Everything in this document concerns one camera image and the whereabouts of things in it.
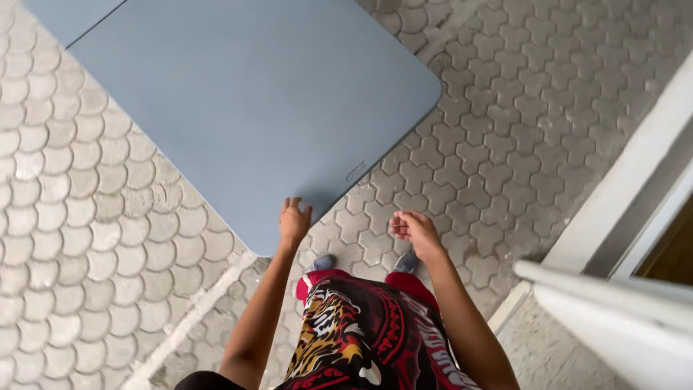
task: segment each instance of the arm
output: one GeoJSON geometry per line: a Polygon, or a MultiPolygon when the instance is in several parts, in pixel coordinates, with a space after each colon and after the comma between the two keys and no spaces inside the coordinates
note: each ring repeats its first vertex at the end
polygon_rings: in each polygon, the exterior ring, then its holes
{"type": "Polygon", "coordinates": [[[226,344],[219,373],[247,390],[260,387],[272,335],[277,328],[291,263],[310,228],[312,208],[299,209],[301,198],[287,198],[279,217],[281,238],[276,255],[226,344]]]}
{"type": "Polygon", "coordinates": [[[459,279],[433,222],[415,211],[396,212],[390,231],[412,242],[428,266],[445,329],[457,362],[484,389],[519,389],[505,352],[459,279]]]}

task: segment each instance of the hand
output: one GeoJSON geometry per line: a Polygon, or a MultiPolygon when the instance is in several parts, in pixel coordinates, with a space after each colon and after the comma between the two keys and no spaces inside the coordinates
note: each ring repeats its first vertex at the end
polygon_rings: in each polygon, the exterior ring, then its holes
{"type": "Polygon", "coordinates": [[[304,211],[299,208],[301,198],[286,198],[279,214],[280,244],[298,246],[310,229],[310,215],[313,207],[307,205],[304,211]]]}
{"type": "Polygon", "coordinates": [[[390,232],[399,239],[411,242],[416,256],[427,266],[448,257],[447,251],[438,238],[433,221],[419,212],[413,210],[395,212],[394,218],[390,219],[390,232]]]}

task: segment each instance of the forearm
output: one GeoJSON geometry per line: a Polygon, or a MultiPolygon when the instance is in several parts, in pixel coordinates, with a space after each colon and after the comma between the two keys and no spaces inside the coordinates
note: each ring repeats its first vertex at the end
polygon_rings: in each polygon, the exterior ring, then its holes
{"type": "Polygon", "coordinates": [[[279,244],[276,255],[255,294],[250,298],[248,307],[238,319],[226,345],[225,358],[220,369],[223,375],[225,370],[234,369],[229,366],[240,364],[244,370],[254,371],[253,376],[259,385],[272,348],[272,335],[279,321],[296,249],[297,245],[294,243],[279,244]]]}
{"type": "Polygon", "coordinates": [[[484,389],[518,389],[505,352],[471,300],[447,253],[430,264],[428,272],[460,368],[484,389]]]}

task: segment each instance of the interlocking paver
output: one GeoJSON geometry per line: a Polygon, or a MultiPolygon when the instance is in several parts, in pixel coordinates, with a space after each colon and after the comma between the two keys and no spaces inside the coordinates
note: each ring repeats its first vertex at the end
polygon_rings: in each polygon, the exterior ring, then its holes
{"type": "MultiPolygon", "coordinates": [[[[511,259],[557,238],[692,44],[684,0],[494,0],[466,21],[460,1],[358,1],[446,93],[311,230],[263,388],[293,352],[303,268],[331,252],[384,278],[408,248],[387,234],[400,207],[433,217],[490,316],[511,259]]],[[[0,4],[0,388],[113,389],[245,247],[50,34],[0,4]]],[[[216,367],[266,265],[241,273],[152,383],[216,367]]]]}

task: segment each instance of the foot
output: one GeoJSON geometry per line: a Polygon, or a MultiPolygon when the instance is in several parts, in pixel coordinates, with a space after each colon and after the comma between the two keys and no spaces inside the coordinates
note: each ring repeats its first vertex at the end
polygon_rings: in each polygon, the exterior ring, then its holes
{"type": "Polygon", "coordinates": [[[308,272],[332,269],[335,268],[335,264],[337,264],[337,258],[334,255],[323,255],[315,259],[310,267],[308,267],[308,272]]]}
{"type": "Polygon", "coordinates": [[[394,265],[392,272],[406,272],[414,273],[419,265],[419,258],[416,256],[413,250],[407,251],[404,255],[399,257],[397,264],[394,265]]]}

